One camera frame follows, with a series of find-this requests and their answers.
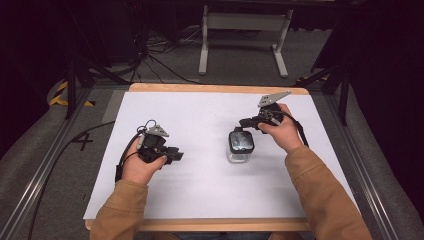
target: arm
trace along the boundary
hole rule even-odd
[[[166,162],[166,156],[152,163],[143,162],[137,154],[138,139],[127,152],[122,180],[115,184],[115,190],[97,213],[90,239],[112,240],[133,239],[143,222],[147,198],[147,184],[153,174]]]
[[[290,114],[286,105],[281,110]],[[286,167],[317,239],[371,239],[352,200],[323,161],[299,139],[289,118],[279,126],[260,124],[287,152]]]

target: person's left hand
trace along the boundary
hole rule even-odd
[[[159,157],[151,163],[145,163],[140,159],[138,154],[133,154],[137,152],[138,140],[139,138],[135,139],[128,149],[126,154],[127,160],[125,161],[122,172],[122,179],[147,185],[153,177],[153,174],[165,164],[166,156]]]

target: white paper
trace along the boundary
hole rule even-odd
[[[286,153],[271,136],[247,129],[255,142],[249,162],[227,161],[228,134],[240,119],[258,114],[261,97],[237,93],[126,93],[84,219],[95,219],[112,193],[115,165],[122,151],[137,127],[149,119],[169,133],[165,145],[180,148],[184,156],[153,176],[146,219],[304,217],[284,165]],[[289,95],[280,102],[289,106],[303,125],[310,148],[355,202],[312,98]]]

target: hand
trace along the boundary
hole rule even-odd
[[[281,111],[286,112],[291,115],[290,110],[287,108],[286,104],[278,104]],[[274,138],[274,141],[284,149],[287,153],[292,151],[295,148],[303,146],[302,141],[299,138],[297,128],[294,125],[293,121],[284,117],[283,121],[279,126],[271,126],[266,123],[259,123],[259,129],[268,133]]]
[[[122,179],[147,185],[153,177],[153,174],[165,164],[166,156],[159,157],[151,163],[145,163],[140,159],[138,154],[133,154],[137,152],[138,140],[139,138],[134,140],[128,149],[126,155],[127,160],[125,161],[122,172]]]

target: sleeve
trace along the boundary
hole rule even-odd
[[[313,151],[296,148],[285,163],[317,239],[372,239],[343,186]]]
[[[148,187],[120,180],[115,190],[97,213],[91,240],[134,239],[143,222]]]

